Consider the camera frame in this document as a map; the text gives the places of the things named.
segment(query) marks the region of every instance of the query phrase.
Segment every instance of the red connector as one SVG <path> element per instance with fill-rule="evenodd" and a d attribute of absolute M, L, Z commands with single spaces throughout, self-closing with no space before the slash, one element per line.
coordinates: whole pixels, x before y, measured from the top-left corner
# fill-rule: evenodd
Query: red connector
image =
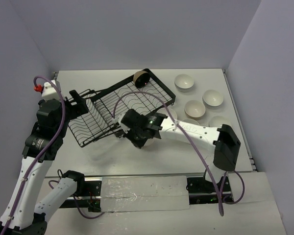
<path fill-rule="evenodd" d="M 43 92 L 43 89 L 44 88 L 42 87 L 42 85 L 38 85 L 37 87 L 36 86 L 34 87 L 34 90 L 37 91 L 37 92 L 40 92 L 40 93 Z"/>

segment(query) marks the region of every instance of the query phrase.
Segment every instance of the white bowl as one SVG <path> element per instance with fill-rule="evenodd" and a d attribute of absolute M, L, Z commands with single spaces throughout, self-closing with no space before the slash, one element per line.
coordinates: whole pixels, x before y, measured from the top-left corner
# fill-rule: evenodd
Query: white bowl
<path fill-rule="evenodd" d="M 184 111 L 191 118 L 197 119 L 205 114 L 206 107 L 198 100 L 190 100 L 185 104 Z"/>
<path fill-rule="evenodd" d="M 196 120 L 194 120 L 194 119 L 190 119 L 190 118 L 184 119 L 183 122 L 186 122 L 186 123 L 190 123 L 190 124 L 194 124 L 194 125 L 200 126 L 200 124 L 199 124 Z"/>
<path fill-rule="evenodd" d="M 179 91 L 187 92 L 194 85 L 194 79 L 187 74 L 180 74 L 175 78 L 174 84 Z"/>
<path fill-rule="evenodd" d="M 223 95 L 215 90 L 207 90 L 202 96 L 202 100 L 212 107 L 217 107 L 223 103 Z"/>
<path fill-rule="evenodd" d="M 223 124 L 231 126 L 231 122 L 229 119 L 223 116 L 215 116 L 209 121 L 210 127 L 218 127 L 221 128 Z"/>
<path fill-rule="evenodd" d="M 176 111 L 174 111 L 174 110 L 171 109 L 171 108 L 168 108 L 168 109 L 169 109 L 169 111 L 170 111 L 170 114 L 173 116 L 173 118 L 174 118 L 174 119 L 177 119 L 177 113 L 176 113 Z M 159 110 L 157 111 L 157 113 L 159 113 L 159 114 L 165 114 L 165 115 L 169 116 L 169 115 L 168 115 L 168 112 L 167 112 L 167 110 L 166 110 L 166 108 L 161 108 L 161 109 L 159 109 Z"/>

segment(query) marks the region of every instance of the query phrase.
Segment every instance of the dish rack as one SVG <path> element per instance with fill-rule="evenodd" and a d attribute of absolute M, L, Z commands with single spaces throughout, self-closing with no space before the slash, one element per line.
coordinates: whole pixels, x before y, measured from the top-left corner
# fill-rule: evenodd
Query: dish rack
<path fill-rule="evenodd" d="M 121 127 L 113 122 L 113 109 L 116 102 L 129 92 L 148 92 L 159 97 L 167 106 L 174 104 L 175 94 L 164 85 L 149 69 L 144 69 L 150 75 L 150 81 L 138 89 L 130 76 L 115 85 L 100 91 L 85 90 L 79 95 L 86 99 L 89 112 L 71 120 L 69 129 L 80 147 L 115 134 L 120 136 Z M 116 108 L 116 117 L 129 109 L 139 114 L 151 115 L 163 108 L 162 103 L 148 94 L 130 94 L 125 96 Z"/>

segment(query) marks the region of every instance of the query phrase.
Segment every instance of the cable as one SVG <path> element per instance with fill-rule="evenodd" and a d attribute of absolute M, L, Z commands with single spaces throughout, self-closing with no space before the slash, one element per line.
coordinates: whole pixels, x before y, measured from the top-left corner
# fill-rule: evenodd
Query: cable
<path fill-rule="evenodd" d="M 50 188 L 54 189 L 54 187 L 51 185 L 52 182 L 58 184 L 59 181 L 56 181 L 56 180 L 50 180 L 50 181 L 48 182 Z M 101 216 L 104 214 L 104 212 L 102 212 L 100 215 L 97 215 L 97 216 L 94 216 L 94 217 L 89 217 L 89 216 L 84 215 L 83 212 L 81 211 L 81 209 L 80 209 L 80 207 L 79 207 L 79 205 L 78 205 L 77 199 L 76 199 L 76 197 L 75 197 L 74 195 L 73 195 L 73 198 L 74 198 L 74 202 L 75 202 L 75 205 L 76 205 L 76 208 L 77 208 L 78 212 L 79 212 L 80 215 L 83 216 L 85 219 L 97 219 L 97 218 L 101 217 Z"/>
<path fill-rule="evenodd" d="M 59 180 L 61 180 L 61 178 L 63 176 L 63 172 L 60 169 L 58 169 L 57 173 L 58 173 L 58 176 L 59 176 Z"/>
<path fill-rule="evenodd" d="M 60 98 L 60 101 L 61 101 L 61 106 L 62 106 L 62 118 L 61 118 L 61 122 L 60 122 L 60 126 L 57 130 L 57 132 L 55 133 L 55 135 L 52 137 L 52 139 L 49 141 L 49 143 L 39 152 L 39 154 L 37 155 L 37 157 L 34 159 L 34 161 L 30 164 L 30 166 L 28 167 L 27 171 L 25 172 L 24 174 L 24 179 L 28 179 L 28 176 L 31 172 L 31 170 L 33 169 L 33 167 L 35 166 L 35 164 L 38 162 L 38 160 L 41 158 L 41 156 L 46 152 L 46 150 L 53 144 L 53 142 L 57 139 L 57 137 L 59 136 L 62 128 L 63 128 L 63 125 L 64 125 L 64 120 L 65 120 L 65 103 L 64 103 L 64 99 L 61 95 L 61 92 L 59 91 L 59 89 L 57 88 L 57 86 L 52 83 L 49 79 L 43 77 L 43 76 L 36 76 L 34 78 L 34 85 L 35 87 L 37 87 L 37 82 L 36 80 L 38 78 L 41 78 L 43 80 L 45 80 L 46 82 L 49 82 L 51 84 L 51 86 L 55 89 L 55 91 L 57 92 L 59 98 Z M 11 212 L 10 212 L 10 219 L 7 220 L 2 232 L 0 233 L 0 235 L 4 235 L 5 231 L 7 230 L 7 228 L 9 227 L 10 223 L 11 223 L 11 219 L 13 218 L 13 215 L 14 215 L 14 212 L 16 210 L 16 207 L 18 206 L 18 203 L 21 199 L 21 195 L 23 193 L 23 190 L 24 190 L 24 187 L 25 187 L 25 183 L 27 182 L 26 181 L 22 181 L 21 182 L 21 185 L 20 185 L 20 188 L 19 188 L 19 191 L 15 197 L 15 201 L 13 203 L 13 206 L 12 206 L 12 209 L 11 209 Z"/>
<path fill-rule="evenodd" d="M 78 205 L 78 202 L 77 202 L 77 199 L 75 198 L 74 195 L 73 195 L 73 198 L 74 198 L 74 202 L 75 202 L 75 205 L 76 205 L 76 208 L 77 208 L 78 212 L 79 212 L 80 215 L 83 216 L 85 219 L 97 219 L 97 218 L 101 217 L 101 216 L 104 214 L 104 212 L 102 212 L 100 215 L 97 215 L 97 216 L 95 216 L 95 217 L 89 217 L 89 216 L 84 215 L 83 212 L 80 210 L 79 205 Z"/>
<path fill-rule="evenodd" d="M 171 120 L 175 123 L 175 119 L 173 118 L 172 114 L 170 113 L 168 107 L 166 106 L 166 104 L 165 104 L 165 103 L 164 103 L 159 97 L 157 97 L 157 96 L 155 96 L 155 95 L 153 95 L 153 94 L 151 94 L 151 93 L 148 93 L 148 92 L 141 92 L 141 91 L 139 91 L 139 92 L 129 92 L 129 93 L 126 93 L 126 94 L 122 95 L 122 96 L 118 99 L 117 103 L 116 103 L 115 106 L 114 106 L 114 109 L 113 109 L 113 118 L 115 118 L 115 114 L 116 114 L 116 109 L 117 109 L 117 105 L 118 105 L 118 103 L 119 103 L 119 102 L 120 102 L 125 96 L 127 96 L 127 95 L 129 95 L 129 94 L 148 94 L 148 95 L 150 95 L 150 96 L 156 98 L 157 100 L 159 100 L 159 101 L 162 103 L 162 105 L 163 105 L 163 106 L 165 107 L 165 109 L 167 110 L 167 113 L 168 113 L 169 117 L 170 117 Z M 215 179 L 214 179 L 214 177 L 213 177 L 213 175 L 212 175 L 212 173 L 211 173 L 211 171 L 210 171 L 210 169 L 209 169 L 209 167 L 208 167 L 208 165 L 207 165 L 205 159 L 203 158 L 203 156 L 201 155 L 201 153 L 200 153 L 199 150 L 197 149 L 197 147 L 196 147 L 195 143 L 193 142 L 192 138 L 187 134 L 187 132 L 183 129 L 183 127 L 181 127 L 178 123 L 176 123 L 176 127 L 178 127 L 178 128 L 183 132 L 183 134 L 184 134 L 185 137 L 188 139 L 188 141 L 189 141 L 190 144 L 192 145 L 193 149 L 195 150 L 195 152 L 196 152 L 197 155 L 199 156 L 200 160 L 202 161 L 202 164 L 203 164 L 204 167 L 206 168 L 207 173 L 209 174 L 209 176 L 210 176 L 210 178 L 211 178 L 211 181 L 212 181 L 212 184 L 213 184 L 213 186 L 214 186 L 214 188 L 215 188 L 215 191 L 216 191 L 216 195 L 217 195 L 217 198 L 218 198 L 218 205 L 219 205 L 219 213 L 220 213 L 221 216 L 224 216 L 224 210 L 223 210 L 223 204 L 222 204 L 222 191 L 221 191 L 221 190 L 219 191 L 219 189 L 218 189 L 218 185 L 217 185 L 217 183 L 216 183 L 216 181 L 215 181 Z"/>
<path fill-rule="evenodd" d="M 52 184 L 51 184 L 52 182 L 58 184 L 59 181 L 56 181 L 56 180 L 49 180 L 48 184 L 49 184 L 50 188 L 54 189 L 54 187 L 53 187 Z"/>
<path fill-rule="evenodd" d="M 239 202 L 242 200 L 242 198 L 244 197 L 244 194 L 245 194 L 245 183 L 244 183 L 244 180 L 243 180 L 242 176 L 241 176 L 237 171 L 235 171 L 235 170 L 234 170 L 233 172 L 239 176 L 239 178 L 240 178 L 240 180 L 241 180 L 241 182 L 242 182 L 243 190 L 242 190 L 242 194 L 241 194 L 240 198 L 239 198 L 237 201 L 235 201 L 235 202 L 226 202 L 226 201 L 225 201 L 226 198 L 228 198 L 230 195 L 227 195 L 227 196 L 225 196 L 225 197 L 223 198 L 223 202 L 224 202 L 225 204 L 229 204 L 229 205 L 234 205 L 234 204 L 239 203 Z M 224 182 L 225 182 L 226 174 L 227 174 L 227 172 L 224 174 L 224 176 L 223 176 L 223 180 L 222 180 L 222 183 L 221 183 L 221 187 L 220 187 L 220 192 L 221 192 L 221 193 L 223 192 L 223 186 L 224 186 Z"/>

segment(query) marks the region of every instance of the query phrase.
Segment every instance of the white table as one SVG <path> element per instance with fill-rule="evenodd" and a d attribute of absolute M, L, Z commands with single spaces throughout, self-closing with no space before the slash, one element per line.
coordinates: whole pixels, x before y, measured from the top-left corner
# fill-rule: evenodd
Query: white table
<path fill-rule="evenodd" d="M 137 70 L 76 70 L 60 71 L 58 81 L 62 93 L 70 97 L 70 90 L 82 92 L 86 89 L 101 90 L 133 75 Z M 202 101 L 203 93 L 215 89 L 224 96 L 224 103 L 219 109 L 207 109 L 201 125 L 208 126 L 213 116 L 222 115 L 230 119 L 232 127 L 242 145 L 237 161 L 237 171 L 252 171 L 246 145 L 239 127 L 233 103 L 221 69 L 206 70 L 152 70 L 151 71 L 176 95 L 172 108 L 178 119 L 186 117 L 184 105 L 188 100 Z M 174 86 L 174 78 L 186 73 L 195 79 L 196 88 L 189 93 L 181 93 Z M 207 163 L 212 161 L 213 154 L 200 149 Z M 47 176 L 56 176 L 57 169 L 75 170 L 87 176 L 98 175 L 140 175 L 140 174 L 176 174 L 204 172 L 200 159 L 187 143 L 169 140 L 156 140 L 143 149 L 135 148 L 127 139 L 115 136 L 103 138 L 80 148 L 70 130 L 64 138 L 64 144 L 58 151 L 56 160 Z"/>
<path fill-rule="evenodd" d="M 246 193 L 236 205 L 191 205 L 180 211 L 106 213 L 95 220 L 81 217 L 77 209 L 58 209 L 48 223 L 46 235 L 286 235 L 265 173 L 243 173 Z M 45 179 L 39 200 L 51 190 Z M 235 174 L 229 176 L 234 198 L 241 194 Z M 94 216 L 95 213 L 84 213 Z"/>

